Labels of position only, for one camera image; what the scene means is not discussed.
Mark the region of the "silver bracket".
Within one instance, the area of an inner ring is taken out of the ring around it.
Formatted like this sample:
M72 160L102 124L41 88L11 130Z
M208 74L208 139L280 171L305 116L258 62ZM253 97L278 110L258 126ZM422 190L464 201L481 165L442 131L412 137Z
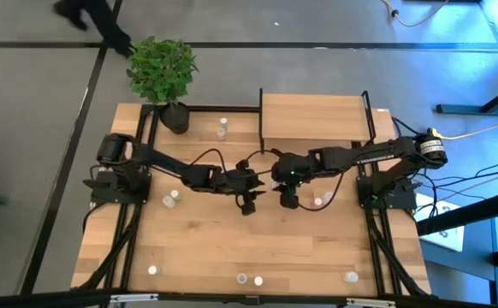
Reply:
M111 304L126 304L132 302L144 302L158 300L157 293L131 293L131 294L115 294L110 296Z
M347 298L347 306L358 308L396 308L396 303L382 299Z

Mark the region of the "green plant in black pot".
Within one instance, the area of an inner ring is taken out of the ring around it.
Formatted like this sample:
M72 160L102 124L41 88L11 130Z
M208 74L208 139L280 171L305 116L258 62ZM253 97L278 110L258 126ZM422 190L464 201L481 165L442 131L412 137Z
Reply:
M186 133L190 111L181 99L199 71L192 47L182 40L158 41L150 36L129 50L126 74L131 91L158 107L159 120L172 133Z

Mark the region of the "wooden shelf black frame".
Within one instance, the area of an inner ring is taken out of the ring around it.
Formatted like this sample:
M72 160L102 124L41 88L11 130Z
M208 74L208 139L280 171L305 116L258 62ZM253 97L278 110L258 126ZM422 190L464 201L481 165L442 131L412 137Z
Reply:
M371 142L375 137L367 91L358 96L259 91L260 151L273 139Z

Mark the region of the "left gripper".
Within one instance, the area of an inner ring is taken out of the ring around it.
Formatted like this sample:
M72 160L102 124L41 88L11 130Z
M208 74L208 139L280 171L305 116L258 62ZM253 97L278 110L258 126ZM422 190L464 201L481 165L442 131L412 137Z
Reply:
M249 192L249 197L251 201L257 199L259 195L265 193L265 191L251 191L257 186L264 185L259 179L259 175L257 175L253 169L231 169L226 172L226 182L228 188L234 194L242 194L245 192Z

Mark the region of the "white printed sheet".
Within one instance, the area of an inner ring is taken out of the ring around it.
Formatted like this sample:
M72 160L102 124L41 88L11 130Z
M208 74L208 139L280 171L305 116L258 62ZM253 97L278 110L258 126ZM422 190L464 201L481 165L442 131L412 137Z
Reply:
M432 201L432 197L416 193L417 209L414 211L413 217L417 222L427 219L430 216L432 210L432 206L430 204ZM436 208L438 209L438 214L440 215L451 210L457 210L459 206L451 204L447 201L439 201ZM419 239L443 248L447 248L454 252L462 252L464 230L464 227L450 228L435 232L433 234L422 235Z

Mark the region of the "black crossbar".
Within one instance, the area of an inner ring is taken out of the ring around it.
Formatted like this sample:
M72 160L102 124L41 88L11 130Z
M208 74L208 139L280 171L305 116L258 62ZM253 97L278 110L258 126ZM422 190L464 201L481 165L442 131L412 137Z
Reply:
M110 304L110 296L131 294L127 289L74 289L54 293L31 293L0 296L0 308L76 308ZM155 301L194 301L243 304L244 294L213 293L157 293ZM375 298L339 296L259 295L263 304L308 304L347 306L347 298L382 299L394 301L396 308L498 308L498 305L476 304L437 297L408 296L386 293Z

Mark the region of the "person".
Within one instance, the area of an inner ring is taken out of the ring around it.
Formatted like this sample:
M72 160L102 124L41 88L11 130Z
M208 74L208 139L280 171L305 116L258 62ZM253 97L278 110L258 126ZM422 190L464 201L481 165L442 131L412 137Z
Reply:
M109 48L125 58L133 54L131 38L117 24L106 0L57 0L52 9L81 31L88 28L81 19L81 11L85 10Z

